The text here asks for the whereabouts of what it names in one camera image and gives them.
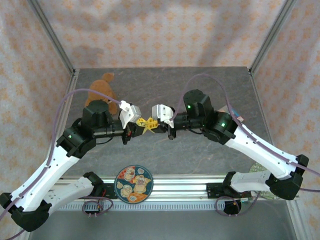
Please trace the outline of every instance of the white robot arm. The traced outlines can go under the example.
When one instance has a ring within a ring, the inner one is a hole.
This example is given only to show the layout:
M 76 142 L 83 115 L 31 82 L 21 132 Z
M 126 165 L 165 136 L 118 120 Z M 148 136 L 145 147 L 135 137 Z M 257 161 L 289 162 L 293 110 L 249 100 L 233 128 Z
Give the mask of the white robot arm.
M 237 198 L 245 191 L 270 191 L 280 198 L 294 199 L 304 170 L 290 163 L 306 167 L 309 162 L 306 156 L 284 152 L 258 137 L 244 124 L 239 127 L 230 114 L 215 111 L 210 98 L 198 89 L 188 91 L 183 100 L 186 112 L 178 113 L 174 119 L 171 107 L 159 104 L 152 108 L 152 117 L 166 128 L 169 139 L 176 138 L 178 130 L 201 129 L 209 140 L 236 149 L 267 169 L 251 173 L 229 172 L 221 185 L 226 196 Z
M 92 101 L 84 108 L 82 118 L 76 120 L 57 140 L 50 165 L 47 165 L 46 159 L 18 189 L 0 195 L 0 204 L 5 209 L 17 199 L 8 212 L 20 227 L 32 232 L 61 206 L 85 196 L 102 196 L 104 183 L 93 172 L 85 173 L 75 183 L 57 190 L 50 189 L 71 166 L 96 146 L 98 138 L 118 136 L 122 138 L 123 144 L 127 144 L 131 138 L 142 134 L 143 128 L 136 125 L 141 116 L 139 108 L 125 101 L 121 101 L 120 108 L 122 111 L 119 118 L 114 120 L 107 103 L 102 100 Z M 46 172 L 29 188 L 44 168 L 47 168 Z

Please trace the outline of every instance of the patterned wall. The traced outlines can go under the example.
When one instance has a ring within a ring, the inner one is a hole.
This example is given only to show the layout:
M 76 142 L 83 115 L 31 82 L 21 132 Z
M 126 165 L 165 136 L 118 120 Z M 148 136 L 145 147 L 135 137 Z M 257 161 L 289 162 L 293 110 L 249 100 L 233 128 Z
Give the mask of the patterned wall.
M 250 66 L 285 0 L 39 0 L 75 68 Z
M 2 193 L 19 187 L 44 161 L 52 117 L 70 76 L 26 0 L 0 1 L 0 32 Z M 7 214 L 0 239 L 16 229 Z
M 320 172 L 320 4 L 297 1 L 254 80 L 274 143 L 309 157 Z M 305 188 L 320 189 L 320 178 L 304 174 Z M 320 194 L 300 193 L 314 239 L 320 236 Z

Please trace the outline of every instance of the round plate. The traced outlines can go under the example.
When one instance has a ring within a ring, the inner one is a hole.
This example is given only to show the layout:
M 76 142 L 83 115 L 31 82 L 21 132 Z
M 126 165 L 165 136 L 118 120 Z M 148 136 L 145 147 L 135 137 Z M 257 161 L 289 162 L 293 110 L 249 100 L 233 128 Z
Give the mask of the round plate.
M 138 204 L 149 197 L 154 187 L 151 173 L 143 166 L 130 165 L 122 169 L 114 181 L 114 191 L 127 204 Z

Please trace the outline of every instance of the gray marble surface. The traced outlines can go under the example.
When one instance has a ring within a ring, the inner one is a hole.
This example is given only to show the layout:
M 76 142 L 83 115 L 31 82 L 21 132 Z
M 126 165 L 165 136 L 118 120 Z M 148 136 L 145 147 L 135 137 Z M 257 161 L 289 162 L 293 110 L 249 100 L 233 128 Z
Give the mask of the gray marble surface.
M 246 126 L 261 138 L 268 139 L 246 67 L 81 69 L 76 89 L 88 88 L 107 72 L 115 73 L 110 85 L 118 100 L 139 106 L 145 119 L 151 116 L 152 106 L 156 104 L 176 107 L 185 83 L 193 75 L 211 74 L 223 82 L 233 108 L 244 118 Z M 209 95 L 216 110 L 226 104 L 222 90 L 211 79 L 199 78 L 189 85 L 191 89 L 200 89 Z M 73 96 L 67 127 L 81 117 L 86 99 L 87 93 Z M 132 138 L 127 145 L 116 137 L 108 144 L 96 146 L 65 175 L 79 176 L 94 171 L 100 177 L 116 176 L 122 168 L 132 164 L 145 166 L 152 174 L 225 174 L 248 172 L 253 163 L 244 154 L 202 135 L 179 131 L 177 138 L 171 141 L 166 133 L 147 132 Z

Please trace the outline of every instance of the teddy bear ear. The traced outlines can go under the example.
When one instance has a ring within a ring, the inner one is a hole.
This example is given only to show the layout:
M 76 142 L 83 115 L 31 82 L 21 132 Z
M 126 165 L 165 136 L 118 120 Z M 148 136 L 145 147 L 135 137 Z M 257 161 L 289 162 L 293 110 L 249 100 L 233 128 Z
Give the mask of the teddy bear ear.
M 105 80 L 107 83 L 111 82 L 115 77 L 115 74 L 112 72 L 107 72 L 102 75 L 102 79 Z

